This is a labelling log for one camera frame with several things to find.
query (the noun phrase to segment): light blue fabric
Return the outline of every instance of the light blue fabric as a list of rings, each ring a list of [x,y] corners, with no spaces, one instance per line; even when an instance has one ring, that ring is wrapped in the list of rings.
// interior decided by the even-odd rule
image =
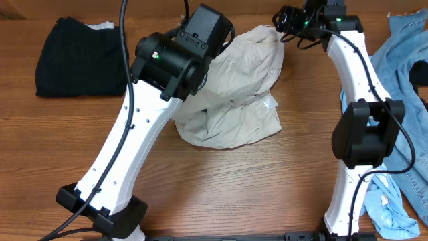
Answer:
[[[414,168],[408,173],[393,175],[393,180],[426,225],[428,225],[428,112],[409,82],[409,72],[415,62],[428,60],[428,31],[423,31],[427,18],[428,11],[425,8],[414,15],[390,17],[391,37],[372,57],[373,67],[385,90],[393,100],[404,102],[406,115],[403,127],[412,139],[416,150]],[[383,163],[388,170],[401,170],[408,166],[410,159],[409,145],[403,134],[399,133],[393,152],[384,159]],[[377,186],[382,190],[383,195],[391,195],[393,198],[390,201],[399,197],[399,192],[396,191],[397,196],[394,196],[391,188],[383,189],[376,184],[375,178],[373,180],[370,186]],[[367,210],[370,210],[369,206],[372,203],[366,202],[364,199],[364,205]],[[396,205],[389,206],[388,214],[391,215],[391,218],[398,217],[392,215],[394,213],[402,214],[396,208],[398,209]],[[385,227],[385,222],[377,223],[377,225]],[[383,237],[386,229],[383,229],[383,233],[379,232]]]
[[[344,91],[340,93],[342,112],[347,108]],[[420,234],[417,221],[403,208],[400,189],[389,174],[377,174],[369,184],[360,215],[367,212],[377,232],[385,239],[403,240]]]

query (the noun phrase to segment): wooden table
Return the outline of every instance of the wooden table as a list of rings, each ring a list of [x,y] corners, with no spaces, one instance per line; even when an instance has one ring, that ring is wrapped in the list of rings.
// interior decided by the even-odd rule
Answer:
[[[373,54],[389,37],[387,13],[359,15]],[[271,19],[230,17],[237,34]],[[84,22],[106,20],[115,21]],[[130,53],[140,38],[165,32],[178,21],[127,19]],[[70,216],[55,202],[56,192],[91,166],[122,103],[122,98],[35,96],[35,67],[54,23],[0,21],[0,240],[38,240]],[[141,225],[146,234],[283,234],[320,224],[336,179],[330,136],[340,118],[341,83],[320,46],[303,51],[295,44],[287,44],[283,72],[272,89],[280,133],[216,150],[186,143],[174,123],[167,123],[134,188],[149,206]],[[417,218],[407,201],[405,208]],[[418,239],[428,238],[428,228],[418,221]],[[90,225],[78,218],[68,229]],[[374,230],[368,216],[360,225]],[[64,240],[97,236],[76,234]]]

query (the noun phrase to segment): blue towel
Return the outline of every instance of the blue towel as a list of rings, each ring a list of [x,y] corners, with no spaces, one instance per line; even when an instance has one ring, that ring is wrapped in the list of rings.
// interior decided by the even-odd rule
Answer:
[[[344,91],[340,93],[342,112],[347,108]],[[387,168],[382,164],[381,170]],[[403,240],[420,234],[417,221],[403,208],[400,189],[389,174],[376,174],[368,186],[360,215],[367,212],[377,232],[385,239]]]

